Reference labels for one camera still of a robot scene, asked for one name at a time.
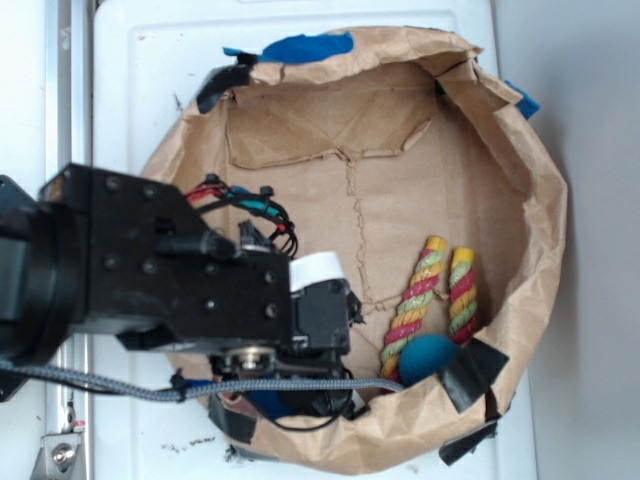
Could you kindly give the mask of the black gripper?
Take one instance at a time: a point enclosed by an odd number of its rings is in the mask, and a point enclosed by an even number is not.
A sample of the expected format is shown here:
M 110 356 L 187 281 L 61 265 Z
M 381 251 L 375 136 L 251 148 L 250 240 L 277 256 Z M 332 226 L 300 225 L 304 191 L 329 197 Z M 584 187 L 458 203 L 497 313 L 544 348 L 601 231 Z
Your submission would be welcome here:
M 350 351 L 361 302 L 347 278 L 290 292 L 289 257 L 168 258 L 114 293 L 115 337 L 128 350 L 201 354 L 221 372 L 331 375 Z

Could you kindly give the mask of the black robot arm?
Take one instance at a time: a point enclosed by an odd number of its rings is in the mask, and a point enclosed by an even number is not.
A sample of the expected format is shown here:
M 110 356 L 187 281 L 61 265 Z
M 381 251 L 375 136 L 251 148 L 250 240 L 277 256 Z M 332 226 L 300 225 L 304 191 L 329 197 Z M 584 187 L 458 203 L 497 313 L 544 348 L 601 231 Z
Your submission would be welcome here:
M 47 362 L 71 335 L 207 356 L 217 375 L 339 376 L 362 319 L 337 256 L 301 257 L 270 188 L 195 191 L 70 165 L 1 184 L 1 354 Z

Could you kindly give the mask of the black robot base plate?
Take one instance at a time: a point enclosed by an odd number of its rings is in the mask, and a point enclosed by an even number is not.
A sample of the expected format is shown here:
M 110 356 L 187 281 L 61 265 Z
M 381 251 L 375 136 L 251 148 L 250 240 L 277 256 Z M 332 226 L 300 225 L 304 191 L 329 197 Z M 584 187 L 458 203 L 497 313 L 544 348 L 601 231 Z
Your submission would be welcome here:
M 14 208 L 30 205 L 33 198 L 7 175 L 1 176 L 1 217 Z M 1 402 L 9 402 L 27 383 L 23 376 L 1 371 Z

